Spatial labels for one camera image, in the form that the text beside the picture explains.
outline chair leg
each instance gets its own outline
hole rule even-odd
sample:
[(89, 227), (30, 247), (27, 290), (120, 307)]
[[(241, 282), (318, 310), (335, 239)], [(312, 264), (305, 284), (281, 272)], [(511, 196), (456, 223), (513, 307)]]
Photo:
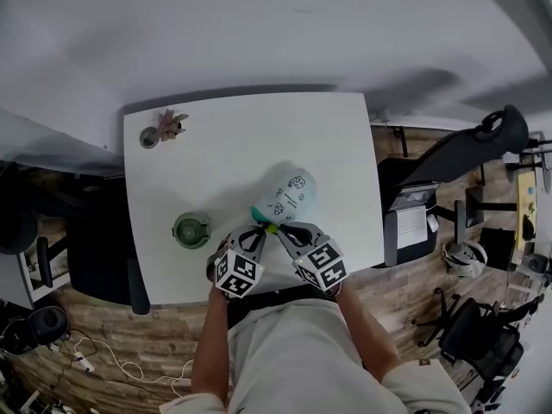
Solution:
[(447, 312), (447, 319), (450, 319), (453, 315), (453, 313), (455, 312), (455, 308), (456, 306), (458, 305), (458, 303), (460, 302), (460, 295), (459, 294), (455, 294), (452, 299), (454, 299), (455, 301), (452, 303), (452, 305), (450, 305), (450, 308), (448, 309), (448, 312)]
[(435, 293), (441, 295), (441, 317), (447, 316), (447, 301), (445, 301), (445, 293), (441, 290), (441, 288), (437, 288), (435, 290)]
[(408, 158), (408, 149), (406, 147), (405, 128), (401, 126), (400, 128), (398, 128), (398, 132), (400, 133), (400, 144), (403, 147), (403, 157)]
[(480, 185), (481, 186), (485, 186), (485, 168), (483, 167), (483, 165), (481, 164), (481, 183)]
[(437, 335), (441, 332), (441, 330), (442, 330), (442, 327), (440, 327), (439, 325), (437, 325), (437, 328), (435, 328), (435, 329), (433, 330), (433, 333), (431, 333), (430, 338), (429, 338), (427, 341), (425, 341), (425, 342), (424, 342), (424, 341), (418, 342), (417, 345), (418, 345), (419, 347), (424, 347), (424, 348), (426, 348), (428, 345), (430, 345), (430, 343), (433, 342), (433, 340), (437, 337)]

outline desk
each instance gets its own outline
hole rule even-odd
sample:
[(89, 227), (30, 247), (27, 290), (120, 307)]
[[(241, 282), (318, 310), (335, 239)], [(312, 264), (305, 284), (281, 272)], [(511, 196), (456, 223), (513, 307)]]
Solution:
[(0, 254), (0, 299), (32, 310), (35, 302), (67, 284), (69, 273), (53, 277), (53, 287), (32, 280), (25, 254)]
[[(139, 135), (166, 108), (190, 117), (176, 140), (145, 149)], [(364, 97), (352, 93), (275, 93), (216, 98), (124, 117), (129, 210), (152, 304), (207, 299), (205, 261), (232, 229), (254, 223), (249, 207), (293, 167), (317, 182), (304, 221), (334, 237), (350, 272), (384, 260), (380, 189)], [(188, 250), (174, 240), (176, 218), (204, 211), (211, 238)], [(267, 235), (254, 292), (300, 285), (291, 258)]]
[[(520, 160), (524, 156), (530, 156), (533, 158), (531, 163), (506, 163), (506, 172), (508, 179), (513, 181), (513, 176), (516, 171), (523, 168), (540, 168), (543, 170), (543, 187), (547, 194), (550, 193), (552, 185), (552, 166), (550, 165), (549, 155), (552, 153), (552, 148), (546, 148), (546, 146), (552, 144), (552, 140), (546, 140), (543, 132), (533, 132), (530, 134), (530, 144), (528, 149), (521, 153)], [(540, 161), (535, 161), (536, 157), (540, 156)]]
[(523, 249), (525, 245), (525, 240), (522, 237), (525, 215), (536, 229), (536, 180), (535, 172), (532, 170), (517, 175), (516, 248), (518, 250)]

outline hand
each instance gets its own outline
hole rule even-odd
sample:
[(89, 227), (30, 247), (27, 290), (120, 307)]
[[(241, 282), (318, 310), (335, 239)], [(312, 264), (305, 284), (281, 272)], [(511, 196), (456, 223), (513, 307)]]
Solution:
[(228, 303), (224, 292), (216, 288), (214, 283), (209, 292), (209, 303), (211, 304), (213, 302), (224, 302), (224, 304)]
[(215, 260), (221, 258), (223, 254), (226, 253), (226, 250), (228, 250), (229, 237), (230, 235), (226, 236), (222, 241), (220, 241), (216, 252), (207, 258), (207, 269), (205, 273), (207, 275), (207, 279), (213, 284), (215, 283)]

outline floor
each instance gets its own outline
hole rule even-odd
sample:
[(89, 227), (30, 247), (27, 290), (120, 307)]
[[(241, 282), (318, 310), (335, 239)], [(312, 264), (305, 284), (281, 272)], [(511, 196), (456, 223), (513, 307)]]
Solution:
[[(445, 136), (445, 132), (407, 129), (406, 137), (409, 156), (417, 156)], [(377, 159), (386, 156), (402, 156), (400, 139), (391, 129), (373, 129), (373, 140)], [(464, 189), (480, 181), (480, 173), (471, 172), (437, 191), (438, 203), (452, 208), (455, 199), (462, 199)], [(514, 185), (505, 176), (501, 161), (486, 164), (486, 199), (489, 201), (515, 201)], [(482, 225), (515, 229), (516, 214), (512, 212), (487, 212)], [(478, 239), (480, 227), (470, 229), (469, 234)], [(450, 298), (454, 292), (464, 298), (478, 301), (512, 301), (515, 292), (508, 292), (507, 273), (488, 268), (477, 279), (459, 280), (447, 274), (441, 260), (441, 247), (453, 236), (452, 223), (440, 220), (438, 249), (431, 255), (384, 270), (368, 269), (354, 276), (354, 283), (364, 304), (392, 333), (402, 356), (406, 359), (438, 357), (436, 342), (429, 348), (420, 349), (417, 341), (427, 331), (411, 325), (414, 318), (435, 317), (439, 302), (433, 293), (436, 287), (446, 291)], [(180, 375), (183, 364), (192, 358), (198, 344), (206, 306), (205, 304), (156, 306), (147, 316), (137, 316), (121, 305), (109, 304), (75, 292), (65, 286), (55, 293), (55, 298), (66, 309), (71, 327), (82, 330), (87, 336), (107, 342), (120, 362), (137, 362), (144, 369), (147, 380), (155, 380), (162, 374)], [(115, 365), (109, 350), (99, 345), (94, 347), (84, 341), (79, 349), (90, 356), (96, 367), (94, 374), (85, 374), (77, 363), (71, 363), (72, 348), (81, 333), (72, 332), (71, 339), (60, 352), (37, 348), (33, 353), (10, 362), (22, 383), (29, 389), (39, 389), (44, 394), (54, 394), (78, 412), (88, 412), (91, 407), (102, 414), (133, 412), (159, 412), (159, 405), (174, 398), (168, 381), (144, 384), (125, 377)], [(128, 371), (139, 374), (134, 366)], [(458, 369), (448, 367), (459, 386), (472, 376), (469, 366)], [(121, 380), (140, 385), (143, 389), (124, 383), (103, 381)], [(186, 394), (186, 385), (175, 385), (177, 391)]]

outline office chair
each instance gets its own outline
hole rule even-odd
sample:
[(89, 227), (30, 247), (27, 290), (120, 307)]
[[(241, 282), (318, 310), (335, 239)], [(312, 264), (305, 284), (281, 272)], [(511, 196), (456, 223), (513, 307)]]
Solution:
[(442, 356), (449, 362), (465, 361), (470, 364), (485, 381), (496, 377), (507, 377), (516, 367), (524, 354), (519, 343), (519, 331), (511, 323), (523, 319), (534, 312), (538, 303), (531, 301), (507, 312), (497, 312), (491, 305), (479, 304), (469, 298), (455, 312), (460, 296), (453, 296), (454, 303), (448, 309), (443, 291), (435, 289), (441, 295), (442, 313), (434, 321), (418, 323), (418, 327), (435, 326), (430, 338), (418, 343), (427, 347), (442, 331), (439, 348)]
[[(506, 105), (488, 115), (481, 125), (445, 136), (417, 160), (386, 158), (378, 164), (379, 194), (384, 217), (384, 249), (386, 266), (414, 260), (435, 249), (436, 235), (420, 247), (397, 249), (396, 213), (391, 211), (401, 191), (412, 186), (428, 185), (436, 189), (439, 183), (448, 183), (463, 174), (502, 157), (506, 152), (522, 152), (529, 139), (527, 123), (512, 105)], [(465, 207), (459, 201), (455, 210), (436, 205), (435, 193), (426, 201), (428, 212), (455, 222), (456, 241), (461, 241), (465, 230)]]
[[(0, 173), (3, 196), (0, 252), (18, 254), (36, 240), (42, 283), (52, 288), (50, 261), (67, 250), (72, 287), (116, 304), (131, 305), (136, 314), (149, 312), (130, 227), (124, 179), (81, 177), (59, 189), (42, 189), (18, 173), (16, 165)], [(66, 236), (48, 246), (37, 236), (39, 215), (66, 219)], [(10, 225), (5, 217), (10, 217)]]

